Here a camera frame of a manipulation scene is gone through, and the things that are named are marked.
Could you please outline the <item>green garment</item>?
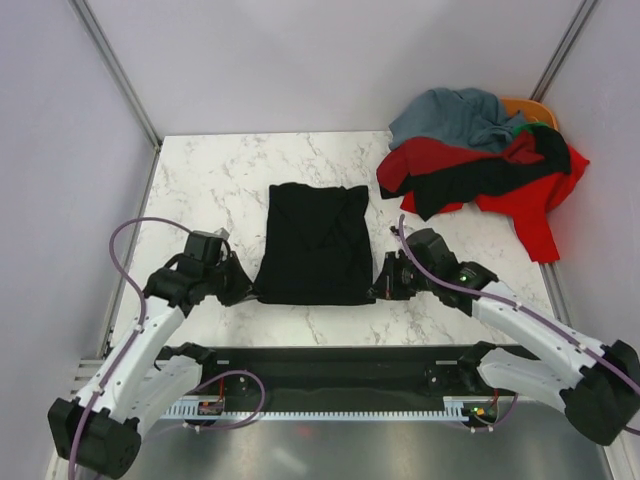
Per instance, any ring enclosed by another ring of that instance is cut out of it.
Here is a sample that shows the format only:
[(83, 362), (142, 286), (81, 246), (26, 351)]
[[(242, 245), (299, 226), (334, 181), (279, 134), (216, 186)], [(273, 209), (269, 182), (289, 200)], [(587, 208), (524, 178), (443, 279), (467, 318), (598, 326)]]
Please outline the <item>green garment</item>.
[(550, 128), (550, 125), (545, 122), (535, 121), (528, 122), (522, 125), (519, 125), (513, 129), (513, 137), (517, 138), (522, 132), (528, 132), (533, 134), (534, 131), (539, 127)]

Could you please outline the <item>orange basket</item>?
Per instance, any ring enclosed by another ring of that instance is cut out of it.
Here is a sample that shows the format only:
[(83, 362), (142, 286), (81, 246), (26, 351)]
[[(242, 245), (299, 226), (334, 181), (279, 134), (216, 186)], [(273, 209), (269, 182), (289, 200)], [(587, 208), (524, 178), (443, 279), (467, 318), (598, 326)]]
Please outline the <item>orange basket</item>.
[(521, 113), (529, 122), (542, 122), (558, 130), (553, 112), (545, 105), (530, 99), (502, 97), (501, 101), (509, 116)]

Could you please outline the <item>aluminium corner post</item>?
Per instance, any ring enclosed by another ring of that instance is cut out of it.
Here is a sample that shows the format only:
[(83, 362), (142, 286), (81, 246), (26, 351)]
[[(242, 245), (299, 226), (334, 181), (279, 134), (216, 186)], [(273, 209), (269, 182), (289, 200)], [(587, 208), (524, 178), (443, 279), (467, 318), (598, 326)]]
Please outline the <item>aluminium corner post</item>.
[(560, 70), (569, 58), (591, 17), (600, 5), (600, 0), (582, 0), (566, 27), (560, 41), (539, 77), (530, 100), (542, 102), (553, 85)]
[(114, 80), (117, 89), (128, 105), (128, 108), (149, 144), (155, 152), (159, 152), (162, 147), (162, 139), (146, 112), (90, 3), (85, 0), (70, 0), (69, 4), (78, 16), (101, 61)]

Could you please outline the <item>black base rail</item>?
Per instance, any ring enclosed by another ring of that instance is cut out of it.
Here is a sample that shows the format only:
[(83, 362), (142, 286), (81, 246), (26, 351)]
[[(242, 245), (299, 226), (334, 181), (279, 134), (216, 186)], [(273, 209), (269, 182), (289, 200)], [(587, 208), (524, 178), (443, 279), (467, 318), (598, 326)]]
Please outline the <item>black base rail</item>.
[(232, 411), (434, 410), (446, 396), (491, 398), (482, 382), (466, 384), (460, 368), (466, 346), (251, 347), (165, 346), (166, 362), (195, 358), (205, 395), (222, 394)]

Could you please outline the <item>aluminium extrusion frame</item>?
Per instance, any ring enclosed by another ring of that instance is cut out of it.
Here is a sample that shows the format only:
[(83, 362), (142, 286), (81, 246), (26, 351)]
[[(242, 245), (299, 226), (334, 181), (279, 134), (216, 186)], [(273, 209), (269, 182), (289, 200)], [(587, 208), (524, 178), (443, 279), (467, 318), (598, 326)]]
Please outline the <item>aluminium extrusion frame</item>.
[[(225, 405), (203, 389), (181, 397)], [(601, 445), (508, 390), (466, 422), (161, 420), (119, 479), (611, 479)]]

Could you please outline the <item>right aluminium corner post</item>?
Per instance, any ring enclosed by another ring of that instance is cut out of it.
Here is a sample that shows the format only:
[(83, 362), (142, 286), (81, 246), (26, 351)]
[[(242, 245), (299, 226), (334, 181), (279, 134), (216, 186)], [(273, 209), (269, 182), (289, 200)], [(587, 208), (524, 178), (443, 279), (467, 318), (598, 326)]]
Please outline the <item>right aluminium corner post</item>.
[(542, 102), (553, 85), (560, 70), (569, 58), (591, 17), (600, 5), (600, 0), (582, 0), (566, 27), (560, 41), (539, 77), (530, 100)]

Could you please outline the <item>black t-shirt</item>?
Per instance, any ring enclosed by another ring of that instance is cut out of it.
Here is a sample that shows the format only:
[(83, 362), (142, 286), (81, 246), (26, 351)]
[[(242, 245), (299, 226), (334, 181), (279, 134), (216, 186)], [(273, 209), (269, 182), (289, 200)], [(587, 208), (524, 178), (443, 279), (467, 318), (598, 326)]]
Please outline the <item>black t-shirt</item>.
[(547, 126), (523, 130), (499, 153), (454, 147), (417, 137), (380, 163), (376, 177), (384, 199), (410, 194), (424, 220), (451, 204), (480, 195), (501, 196), (543, 177), (571, 172), (569, 146)]
[(265, 252), (254, 280), (264, 304), (372, 304), (369, 191), (285, 183), (269, 187)]

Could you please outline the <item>black t-shirt in pile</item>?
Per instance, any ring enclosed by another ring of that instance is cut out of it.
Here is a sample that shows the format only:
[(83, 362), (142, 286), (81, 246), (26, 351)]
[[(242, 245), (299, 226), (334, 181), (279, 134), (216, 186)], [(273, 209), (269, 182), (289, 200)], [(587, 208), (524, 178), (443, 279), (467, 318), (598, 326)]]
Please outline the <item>black t-shirt in pile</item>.
[(523, 130), (499, 153), (454, 147), (417, 137), (380, 163), (376, 177), (384, 199), (410, 194), (424, 220), (451, 204), (480, 195), (501, 196), (543, 177), (571, 172), (569, 146), (547, 126)]

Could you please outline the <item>grey-blue t-shirt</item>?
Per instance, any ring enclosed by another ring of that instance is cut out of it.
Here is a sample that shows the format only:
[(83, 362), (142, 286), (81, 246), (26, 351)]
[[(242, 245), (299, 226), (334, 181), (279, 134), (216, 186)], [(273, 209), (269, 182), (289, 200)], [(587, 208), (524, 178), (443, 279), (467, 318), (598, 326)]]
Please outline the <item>grey-blue t-shirt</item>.
[(526, 124), (523, 114), (510, 115), (494, 94), (476, 89), (430, 89), (414, 100), (389, 124), (389, 149), (414, 138), (429, 138), (446, 145), (499, 153)]

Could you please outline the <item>left aluminium corner post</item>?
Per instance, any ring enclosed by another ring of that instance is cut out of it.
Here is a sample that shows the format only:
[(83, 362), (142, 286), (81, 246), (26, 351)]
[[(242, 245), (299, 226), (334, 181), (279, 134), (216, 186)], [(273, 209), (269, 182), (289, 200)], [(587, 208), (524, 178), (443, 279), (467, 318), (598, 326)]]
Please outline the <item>left aluminium corner post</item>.
[(117, 89), (128, 105), (128, 108), (149, 144), (155, 152), (159, 152), (162, 147), (162, 139), (146, 112), (90, 3), (85, 0), (70, 0), (69, 4), (78, 16), (101, 61), (114, 80)]

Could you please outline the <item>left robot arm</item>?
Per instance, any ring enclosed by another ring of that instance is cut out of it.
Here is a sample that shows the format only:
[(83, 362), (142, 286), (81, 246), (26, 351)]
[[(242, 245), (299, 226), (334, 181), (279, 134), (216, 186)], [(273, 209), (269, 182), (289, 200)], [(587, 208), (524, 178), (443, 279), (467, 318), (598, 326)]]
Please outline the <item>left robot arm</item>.
[(228, 237), (224, 229), (189, 233), (183, 251), (137, 291), (140, 312), (100, 368), (73, 399), (58, 398), (50, 407), (47, 418), (68, 478), (80, 468), (121, 478), (175, 402), (218, 385), (213, 349), (165, 344), (205, 298), (232, 306), (248, 297), (252, 284)]

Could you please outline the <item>red t-shirt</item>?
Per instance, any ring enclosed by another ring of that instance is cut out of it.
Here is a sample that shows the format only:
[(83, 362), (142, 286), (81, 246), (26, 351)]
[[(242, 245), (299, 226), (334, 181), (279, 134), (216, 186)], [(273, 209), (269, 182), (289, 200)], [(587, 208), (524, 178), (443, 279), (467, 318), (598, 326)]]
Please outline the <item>red t-shirt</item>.
[[(510, 193), (496, 197), (480, 195), (471, 201), (484, 212), (510, 217), (516, 236), (534, 262), (552, 263), (559, 259), (547, 214), (557, 208), (573, 192), (590, 164), (590, 161), (573, 147), (569, 146), (569, 151), (571, 160), (569, 174), (552, 174)], [(402, 210), (418, 215), (410, 194), (400, 198)], [(465, 204), (451, 204), (437, 214), (457, 211)]]

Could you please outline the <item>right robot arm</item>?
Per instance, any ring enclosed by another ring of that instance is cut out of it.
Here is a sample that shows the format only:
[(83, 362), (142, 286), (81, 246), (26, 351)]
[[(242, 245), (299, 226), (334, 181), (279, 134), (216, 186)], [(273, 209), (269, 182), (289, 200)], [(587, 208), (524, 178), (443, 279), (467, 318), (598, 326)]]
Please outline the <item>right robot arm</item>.
[(611, 345), (546, 317), (476, 262), (460, 262), (431, 228), (391, 230), (400, 250), (385, 255), (371, 294), (409, 300), (420, 292), (515, 340), (530, 358), (480, 341), (458, 361), (467, 392), (508, 390), (563, 413), (588, 440), (609, 446), (639, 412), (639, 356), (627, 343)]

